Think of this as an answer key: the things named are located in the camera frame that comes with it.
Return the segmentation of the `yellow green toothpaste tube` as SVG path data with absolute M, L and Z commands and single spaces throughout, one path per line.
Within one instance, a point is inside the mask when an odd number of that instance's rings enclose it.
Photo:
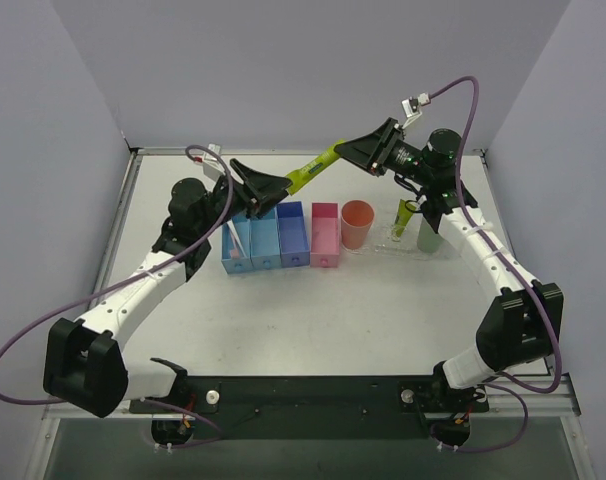
M 399 241 L 404 234 L 407 225 L 417 210 L 416 204 L 411 200 L 399 201 L 394 224 L 391 228 L 391 239 Z
M 291 184 L 286 189 L 287 194 L 289 196 L 295 195 L 329 166 L 334 164 L 340 158 L 335 148 L 343 142 L 343 139 L 339 140 L 304 166 L 289 172 L 286 177 L 290 180 Z

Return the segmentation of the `orange plastic cup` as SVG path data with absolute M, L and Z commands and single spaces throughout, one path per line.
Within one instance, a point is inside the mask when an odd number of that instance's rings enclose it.
M 366 240 L 375 218 L 373 207 L 362 200 L 351 200 L 341 210 L 341 241 L 345 248 L 357 250 Z

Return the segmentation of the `green plastic cup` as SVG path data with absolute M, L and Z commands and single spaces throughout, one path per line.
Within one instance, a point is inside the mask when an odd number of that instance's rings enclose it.
M 443 238 L 435 233 L 429 222 L 421 217 L 419 233 L 417 237 L 417 248 L 426 254 L 436 253 L 443 244 Z

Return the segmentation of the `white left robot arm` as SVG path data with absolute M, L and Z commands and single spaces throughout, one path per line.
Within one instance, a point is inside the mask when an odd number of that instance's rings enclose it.
M 289 178 L 255 171 L 236 159 L 230 166 L 238 176 L 222 173 L 212 189 L 196 178 L 178 181 L 160 236 L 139 268 L 76 320 L 61 318 L 52 325 L 46 393 L 99 418 L 125 400 L 153 398 L 170 412 L 185 405 L 183 367 L 161 358 L 127 363 L 123 350 L 156 307 L 203 265 L 211 251 L 209 235 L 238 214 L 261 217 L 287 197 Z

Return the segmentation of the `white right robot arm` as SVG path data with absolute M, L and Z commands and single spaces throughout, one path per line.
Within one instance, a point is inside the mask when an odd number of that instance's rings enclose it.
M 468 389 L 547 356 L 553 356 L 560 374 L 563 294 L 556 284 L 543 284 L 528 272 L 485 220 L 461 180 L 461 143 L 458 133 L 437 129 L 418 149 L 405 142 L 397 121 L 388 119 L 334 150 L 373 176 L 391 171 L 397 184 L 418 185 L 423 219 L 459 253 L 491 300 L 473 345 L 441 366 L 448 388 Z

